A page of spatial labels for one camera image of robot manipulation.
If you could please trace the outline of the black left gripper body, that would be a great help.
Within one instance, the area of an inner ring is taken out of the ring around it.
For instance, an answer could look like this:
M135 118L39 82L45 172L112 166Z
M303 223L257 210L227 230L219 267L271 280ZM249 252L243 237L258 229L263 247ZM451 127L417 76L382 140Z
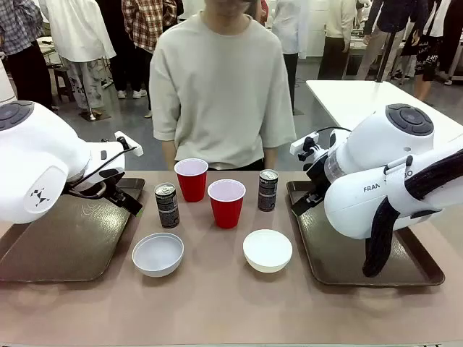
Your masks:
M89 173L76 182L67 183L67 195L89 200L113 197L120 192L117 183L123 175L124 172L118 168Z

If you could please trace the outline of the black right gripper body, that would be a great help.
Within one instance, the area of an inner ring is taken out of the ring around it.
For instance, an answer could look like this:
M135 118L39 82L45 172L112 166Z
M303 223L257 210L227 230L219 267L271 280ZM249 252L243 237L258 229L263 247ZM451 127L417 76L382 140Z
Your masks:
M315 193L319 197L325 197L326 191L328 190L328 179L324 170L324 162L306 163L303 166L303 170L313 183Z

